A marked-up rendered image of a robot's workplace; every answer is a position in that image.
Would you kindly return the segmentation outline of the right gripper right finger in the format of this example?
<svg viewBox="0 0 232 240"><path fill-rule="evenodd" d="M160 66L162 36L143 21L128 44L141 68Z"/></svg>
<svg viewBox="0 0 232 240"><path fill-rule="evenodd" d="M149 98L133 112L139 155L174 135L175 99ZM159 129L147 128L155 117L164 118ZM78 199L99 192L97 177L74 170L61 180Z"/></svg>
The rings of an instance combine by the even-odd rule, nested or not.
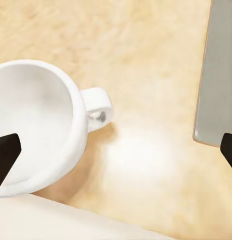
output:
<svg viewBox="0 0 232 240"><path fill-rule="evenodd" d="M221 141L220 151L232 167L232 134L224 133Z"/></svg>

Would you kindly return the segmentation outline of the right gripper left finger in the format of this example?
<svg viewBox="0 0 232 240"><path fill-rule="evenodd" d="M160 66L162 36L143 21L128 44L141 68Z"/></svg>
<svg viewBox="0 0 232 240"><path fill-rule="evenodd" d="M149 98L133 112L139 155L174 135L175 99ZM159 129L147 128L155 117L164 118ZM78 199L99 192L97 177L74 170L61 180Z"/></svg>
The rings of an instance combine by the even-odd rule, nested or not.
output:
<svg viewBox="0 0 232 240"><path fill-rule="evenodd" d="M0 137L0 186L22 152L17 133Z"/></svg>

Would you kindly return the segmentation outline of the coffee cup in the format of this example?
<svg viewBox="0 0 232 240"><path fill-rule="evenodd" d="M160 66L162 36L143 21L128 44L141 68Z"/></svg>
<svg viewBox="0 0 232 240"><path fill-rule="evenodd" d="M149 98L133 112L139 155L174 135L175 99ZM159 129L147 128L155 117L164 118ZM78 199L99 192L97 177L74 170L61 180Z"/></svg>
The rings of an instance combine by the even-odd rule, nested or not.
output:
<svg viewBox="0 0 232 240"><path fill-rule="evenodd" d="M113 117L104 89L80 90L51 63L0 64L0 137L17 133L22 147L0 186L0 198L34 193L63 178L82 157L88 133Z"/></svg>

